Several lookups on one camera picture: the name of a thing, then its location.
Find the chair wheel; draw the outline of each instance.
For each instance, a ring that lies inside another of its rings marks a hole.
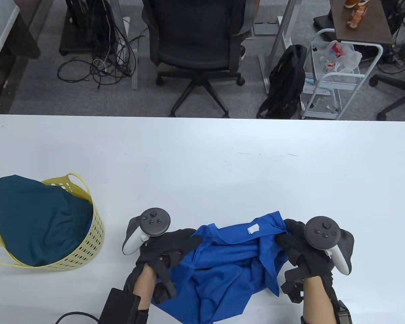
[[[383,113],[379,113],[377,115],[377,120],[385,121],[385,120],[387,120],[387,115],[383,114]]]
[[[377,84],[378,84],[378,80],[377,80],[376,77],[371,77],[371,78],[369,79],[369,85],[370,85],[371,87],[375,87],[375,86],[377,86]]]
[[[164,85],[164,79],[162,79],[161,77],[157,77],[156,78],[156,85]]]
[[[242,77],[237,78],[237,81],[235,82],[238,86],[242,86],[244,85],[244,83],[246,82],[246,80],[244,80]]]

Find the human hand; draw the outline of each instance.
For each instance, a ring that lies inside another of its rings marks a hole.
[[[276,243],[288,253],[288,260],[292,265],[301,268],[304,277],[331,276],[333,262],[322,250],[312,247],[304,237],[303,222],[293,219],[284,220],[289,234],[276,236]]]

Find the blue shirt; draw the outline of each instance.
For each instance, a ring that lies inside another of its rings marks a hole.
[[[259,230],[250,234],[255,224]],[[158,307],[184,324],[212,324],[242,314],[252,294],[265,288],[279,296],[276,278],[288,257],[275,235],[285,232],[279,212],[248,224],[201,226],[195,233],[201,245],[171,270],[178,296]]]

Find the basket handle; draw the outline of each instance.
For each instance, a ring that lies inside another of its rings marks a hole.
[[[68,177],[69,176],[74,176],[74,177],[76,177],[76,178],[78,178],[79,179],[79,181],[81,181],[83,184],[84,184],[84,186],[85,186],[85,191],[88,193],[88,195],[89,196],[91,196],[91,193],[90,193],[90,189],[88,188],[88,185],[87,185],[87,183],[84,181],[84,179],[79,175],[79,174],[76,174],[76,173],[68,173]]]
[[[5,243],[3,242],[3,239],[1,237],[1,235],[0,235],[0,247],[4,248],[6,253],[11,257],[11,259],[13,259],[13,261],[19,262],[12,254],[9,253],[8,250],[6,250]],[[9,263],[5,263],[5,262],[2,262],[2,261],[0,261],[0,265],[4,266],[4,267],[21,268],[21,269],[33,269],[34,268],[34,267],[28,266],[26,264],[9,264]]]

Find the bottle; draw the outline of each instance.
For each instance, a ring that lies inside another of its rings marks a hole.
[[[360,0],[346,0],[344,7],[348,9],[353,8],[359,1]]]
[[[346,22],[349,29],[356,30],[363,21],[366,10],[368,9],[369,0],[359,0],[351,12],[351,17]]]

